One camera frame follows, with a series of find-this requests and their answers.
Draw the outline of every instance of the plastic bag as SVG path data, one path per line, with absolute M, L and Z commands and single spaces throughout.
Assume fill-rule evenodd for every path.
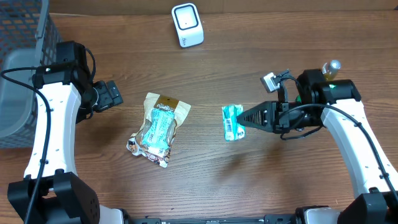
M 185 121 L 191 105 L 171 97 L 148 93 L 144 101 L 144 122 L 127 142 L 135 156 L 143 155 L 166 168 L 175 131 Z

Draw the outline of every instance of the wood grain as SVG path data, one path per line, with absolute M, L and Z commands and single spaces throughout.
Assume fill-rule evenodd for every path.
M 50 12 L 100 15 L 170 14 L 186 0 L 51 0 Z M 199 13 L 393 10 L 396 0 L 191 0 Z
M 94 53 L 96 80 L 115 80 L 124 99 L 76 127 L 78 174 L 108 207 L 134 217 L 250 217 L 292 213 L 305 205 L 344 209 L 353 191 L 327 130 L 282 142 L 248 129 L 223 139 L 221 106 L 246 109 L 266 100 L 259 78 L 291 69 L 295 76 L 337 58 L 338 78 L 354 81 L 385 153 L 398 166 L 398 14 L 394 11 L 209 14 L 202 45 L 181 49 L 170 16 L 55 18 L 65 40 Z M 296 91 L 288 86 L 290 98 Z M 169 167 L 125 148 L 142 124 L 147 92 L 192 105 L 178 129 Z M 0 150 L 0 223 L 22 223 L 7 201 L 22 179 L 30 149 Z

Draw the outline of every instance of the gray plastic bin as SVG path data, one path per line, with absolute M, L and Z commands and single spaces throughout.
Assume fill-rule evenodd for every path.
M 0 67 L 37 67 L 55 61 L 62 41 L 49 16 L 48 0 L 0 0 Z M 33 71 L 8 73 L 32 85 Z M 33 91 L 0 78 L 0 148 L 31 147 L 37 101 Z

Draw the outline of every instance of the small bottle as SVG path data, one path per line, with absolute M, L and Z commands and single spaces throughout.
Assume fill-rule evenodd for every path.
M 327 81 L 332 81 L 337 76 L 341 64 L 338 60 L 332 60 L 330 63 L 325 63 L 322 68 L 322 74 Z

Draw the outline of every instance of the plastic basket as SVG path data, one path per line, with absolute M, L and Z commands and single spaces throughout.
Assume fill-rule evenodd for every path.
M 51 64 L 62 41 L 48 0 L 0 0 L 0 34 L 2 70 Z M 32 71 L 7 75 L 32 85 Z M 33 146 L 36 112 L 33 91 L 0 78 L 0 148 Z

